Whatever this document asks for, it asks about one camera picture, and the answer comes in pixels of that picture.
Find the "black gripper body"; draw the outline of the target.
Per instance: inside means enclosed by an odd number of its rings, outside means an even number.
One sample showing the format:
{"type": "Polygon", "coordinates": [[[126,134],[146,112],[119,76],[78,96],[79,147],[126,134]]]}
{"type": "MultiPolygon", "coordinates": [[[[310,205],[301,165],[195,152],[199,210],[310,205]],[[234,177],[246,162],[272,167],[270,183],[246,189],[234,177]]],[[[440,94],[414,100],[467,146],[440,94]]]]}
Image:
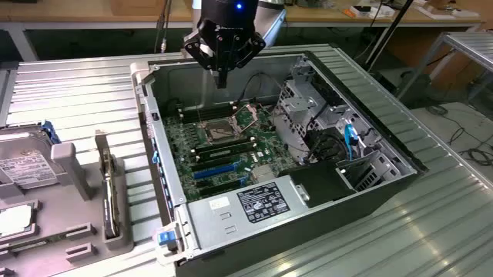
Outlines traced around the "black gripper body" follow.
{"type": "Polygon", "coordinates": [[[258,9],[257,1],[233,0],[202,1],[199,34],[207,38],[213,36],[217,26],[242,34],[246,38],[254,36],[254,19],[258,9]]]}

